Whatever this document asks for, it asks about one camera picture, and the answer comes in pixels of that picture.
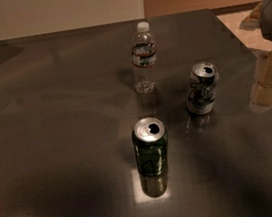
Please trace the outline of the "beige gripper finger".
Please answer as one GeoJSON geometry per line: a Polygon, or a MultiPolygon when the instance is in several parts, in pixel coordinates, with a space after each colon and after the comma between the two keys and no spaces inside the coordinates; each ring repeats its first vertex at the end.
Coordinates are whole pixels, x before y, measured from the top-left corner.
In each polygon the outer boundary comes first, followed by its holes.
{"type": "Polygon", "coordinates": [[[250,109],[259,114],[272,108],[272,50],[257,52],[255,68],[250,109]]]}
{"type": "Polygon", "coordinates": [[[261,7],[262,3],[259,3],[253,10],[247,15],[243,21],[240,23],[240,28],[243,30],[253,31],[254,29],[259,29],[261,26],[261,7]]]}

